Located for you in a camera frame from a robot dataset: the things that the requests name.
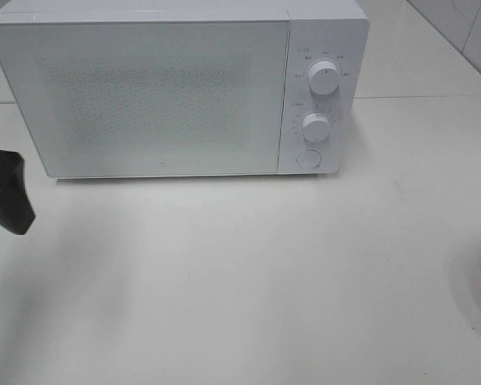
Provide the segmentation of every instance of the microwave door window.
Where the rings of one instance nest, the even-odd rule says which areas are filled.
[[[0,26],[55,177],[277,172],[287,22]]]

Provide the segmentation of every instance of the timer knob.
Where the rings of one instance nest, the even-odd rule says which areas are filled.
[[[340,68],[331,60],[323,59],[308,70],[310,88],[318,95],[328,95],[338,87]]]
[[[312,143],[325,140],[329,135],[330,129],[331,123],[324,114],[310,114],[301,121],[301,132],[305,139]]]

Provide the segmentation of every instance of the microwave oven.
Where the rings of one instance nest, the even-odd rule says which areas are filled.
[[[55,178],[331,173],[354,0],[12,0],[0,64]]]

